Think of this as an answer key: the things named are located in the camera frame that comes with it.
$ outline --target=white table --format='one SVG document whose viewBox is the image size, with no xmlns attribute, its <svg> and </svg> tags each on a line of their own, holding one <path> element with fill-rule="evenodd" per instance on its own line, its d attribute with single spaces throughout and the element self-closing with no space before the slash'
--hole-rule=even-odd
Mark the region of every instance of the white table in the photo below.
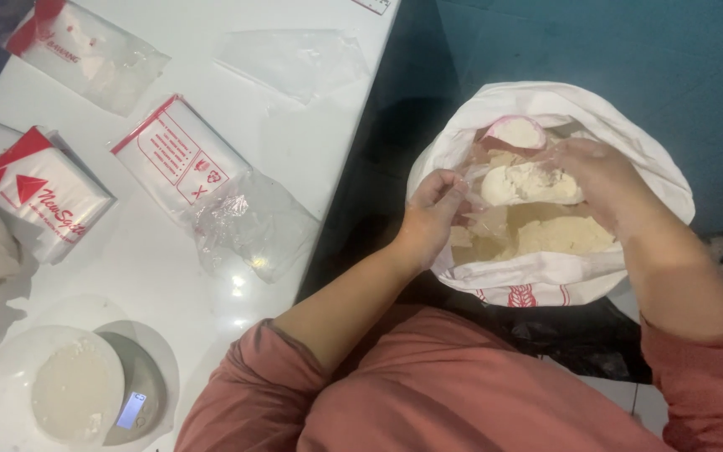
<svg viewBox="0 0 723 452">
<path fill-rule="evenodd" d="M 0 76 L 0 122 L 22 131 L 33 125 L 58 129 L 119 202 L 63 262 L 27 265 L 26 274 L 0 288 L 0 342 L 42 324 L 93 329 L 131 320 L 148 326 L 174 353 L 170 362 L 158 359 L 173 373 L 177 368 L 180 396 L 174 431 L 142 446 L 167 452 L 227 344 L 293 303 L 307 258 L 274 285 L 261 282 L 238 258 L 228 265 L 224 279 L 207 276 L 193 242 L 106 144 L 124 136 L 152 104 L 179 92 L 247 161 L 283 183 L 322 221 L 374 77 L 306 109 L 286 111 L 269 108 L 274 94 L 215 65 L 212 52 L 218 36 L 227 31 L 340 29 L 357 36 L 375 74 L 398 1 L 384 16 L 350 0 L 187 0 L 152 10 L 151 5 L 161 3 L 79 3 L 172 59 L 127 119 L 97 108 L 18 58 L 7 63 Z M 152 342 L 149 336 L 138 339 Z M 175 378 L 167 377 L 175 386 Z M 162 427 L 173 430 L 171 416 Z"/>
</svg>

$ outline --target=blue wall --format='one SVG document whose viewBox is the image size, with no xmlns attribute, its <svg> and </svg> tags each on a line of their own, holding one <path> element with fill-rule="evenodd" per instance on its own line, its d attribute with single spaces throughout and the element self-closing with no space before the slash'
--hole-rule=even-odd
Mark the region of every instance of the blue wall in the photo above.
<svg viewBox="0 0 723 452">
<path fill-rule="evenodd" d="M 606 98 L 690 182 L 697 231 L 723 230 L 723 0 L 436 0 L 462 92 L 554 80 Z"/>
</svg>

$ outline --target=sleeve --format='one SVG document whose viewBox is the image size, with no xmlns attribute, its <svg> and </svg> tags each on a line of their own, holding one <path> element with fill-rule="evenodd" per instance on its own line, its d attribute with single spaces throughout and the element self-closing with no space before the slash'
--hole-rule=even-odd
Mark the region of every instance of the sleeve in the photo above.
<svg viewBox="0 0 723 452">
<path fill-rule="evenodd" d="M 327 381 L 305 346 L 262 321 L 231 344 L 183 422 L 175 450 L 295 450 Z"/>
<path fill-rule="evenodd" d="M 723 451 L 723 339 L 696 343 L 642 324 L 644 356 L 668 402 L 663 439 L 679 452 Z"/>
</svg>

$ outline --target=pink shirt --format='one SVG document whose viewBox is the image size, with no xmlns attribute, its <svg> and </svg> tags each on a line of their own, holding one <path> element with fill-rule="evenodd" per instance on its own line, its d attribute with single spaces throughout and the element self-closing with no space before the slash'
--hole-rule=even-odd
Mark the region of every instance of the pink shirt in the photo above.
<svg viewBox="0 0 723 452">
<path fill-rule="evenodd" d="M 669 405 L 663 443 L 575 375 L 454 314 L 422 308 L 368 339 L 332 383 L 269 321 L 252 327 L 211 375 L 175 449 L 723 451 L 723 341 L 644 326 Z"/>
</svg>

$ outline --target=person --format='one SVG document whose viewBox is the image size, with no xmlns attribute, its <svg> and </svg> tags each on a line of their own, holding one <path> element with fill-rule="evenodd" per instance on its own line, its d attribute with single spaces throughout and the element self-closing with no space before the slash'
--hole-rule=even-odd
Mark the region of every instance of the person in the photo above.
<svg viewBox="0 0 723 452">
<path fill-rule="evenodd" d="M 452 313 L 418 307 L 381 327 L 465 197 L 439 169 L 391 244 L 231 345 L 176 450 L 723 451 L 723 280 L 705 246 L 616 149 L 570 139 L 546 157 L 623 246 L 668 402 L 662 441 L 575 375 Z"/>
</svg>

